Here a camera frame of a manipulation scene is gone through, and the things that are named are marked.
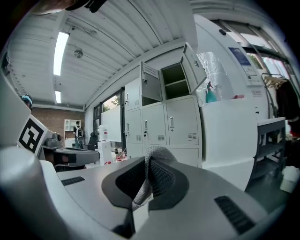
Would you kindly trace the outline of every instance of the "cabinet door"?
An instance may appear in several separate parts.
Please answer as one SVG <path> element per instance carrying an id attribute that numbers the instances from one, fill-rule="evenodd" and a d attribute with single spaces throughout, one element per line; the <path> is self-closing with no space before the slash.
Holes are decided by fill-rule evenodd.
<path id="1" fill-rule="evenodd" d="M 144 143 L 166 145 L 164 106 L 160 104 L 143 108 L 142 118 Z"/>
<path id="2" fill-rule="evenodd" d="M 193 98 L 168 102 L 170 145 L 197 145 L 198 126 Z"/>
<path id="3" fill-rule="evenodd" d="M 193 167 L 198 166 L 199 149 L 198 148 L 170 148 L 170 152 L 174 155 L 178 162 Z"/>
<path id="4" fill-rule="evenodd" d="M 187 80 L 189 93 L 192 94 L 204 82 L 207 75 L 201 62 L 188 43 L 183 48 L 180 64 Z"/>
<path id="5" fill-rule="evenodd" d="M 140 79 L 142 97 L 162 101 L 161 86 L 158 70 L 151 68 L 144 62 L 140 62 Z"/>
<path id="6" fill-rule="evenodd" d="M 139 78 L 125 85 L 125 110 L 135 109 L 140 106 Z"/>
<path id="7" fill-rule="evenodd" d="M 142 144 L 141 110 L 125 113 L 126 143 Z"/>
<path id="8" fill-rule="evenodd" d="M 127 147 L 127 158 L 136 158 L 143 156 L 143 146 L 140 144 L 128 143 Z"/>

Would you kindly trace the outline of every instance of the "gray fabric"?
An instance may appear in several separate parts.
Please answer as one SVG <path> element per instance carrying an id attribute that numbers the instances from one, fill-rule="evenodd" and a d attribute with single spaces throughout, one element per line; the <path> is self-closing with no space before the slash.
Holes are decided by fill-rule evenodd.
<path id="1" fill-rule="evenodd" d="M 148 169 L 151 157 L 158 157 L 177 162 L 174 155 L 167 148 L 153 146 L 147 149 L 147 153 L 145 156 L 146 179 L 132 202 L 132 211 L 137 210 L 151 200 L 152 188 L 148 180 Z"/>

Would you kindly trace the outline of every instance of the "aluminum foil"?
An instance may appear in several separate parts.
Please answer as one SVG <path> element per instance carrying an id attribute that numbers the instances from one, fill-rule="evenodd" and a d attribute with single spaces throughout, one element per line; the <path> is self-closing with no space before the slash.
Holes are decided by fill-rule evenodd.
<path id="1" fill-rule="evenodd" d="M 207 75 L 207 79 L 195 91 L 199 107 L 206 103 L 207 84 L 209 82 L 212 85 L 211 91 L 218 101 L 232 99 L 234 92 L 231 82 L 217 56 L 213 52 L 204 52 L 197 54 L 197 57 Z"/>

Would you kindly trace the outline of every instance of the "person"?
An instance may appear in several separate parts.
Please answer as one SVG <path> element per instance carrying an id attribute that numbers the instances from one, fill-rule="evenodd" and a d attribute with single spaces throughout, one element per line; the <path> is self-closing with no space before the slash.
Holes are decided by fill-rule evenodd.
<path id="1" fill-rule="evenodd" d="M 83 137 L 83 129 L 79 125 L 79 121 L 76 121 L 76 126 L 73 128 L 73 133 L 75 135 L 75 147 L 79 148 L 78 137 Z"/>
<path id="2" fill-rule="evenodd" d="M 21 96 L 22 101 L 28 106 L 28 108 L 32 111 L 32 97 L 29 94 L 25 94 Z"/>

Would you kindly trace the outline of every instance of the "label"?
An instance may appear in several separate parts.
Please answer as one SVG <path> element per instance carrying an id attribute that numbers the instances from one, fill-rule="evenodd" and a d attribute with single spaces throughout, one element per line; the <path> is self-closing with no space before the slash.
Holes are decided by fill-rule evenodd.
<path id="1" fill-rule="evenodd" d="M 158 76 L 158 71 L 154 68 L 151 68 L 149 65 L 147 65 L 146 63 L 142 63 L 142 66 L 143 66 L 143 72 L 144 73 L 147 73 L 157 79 L 159 79 L 159 76 Z"/>
<path id="2" fill-rule="evenodd" d="M 235 58 L 239 61 L 240 65 L 244 69 L 244 72 L 247 76 L 257 76 L 255 70 L 251 66 L 251 63 L 243 52 L 237 47 L 229 47 L 229 50 L 233 53 Z"/>
<path id="3" fill-rule="evenodd" d="M 244 72 L 247 76 L 256 76 L 256 73 L 252 66 L 242 65 L 242 68 L 244 69 Z"/>
<path id="4" fill-rule="evenodd" d="M 254 90 L 252 90 L 252 95 L 254 97 L 261 97 L 262 96 L 262 92 L 260 90 L 258 90 L 258 89 L 254 89 Z"/>

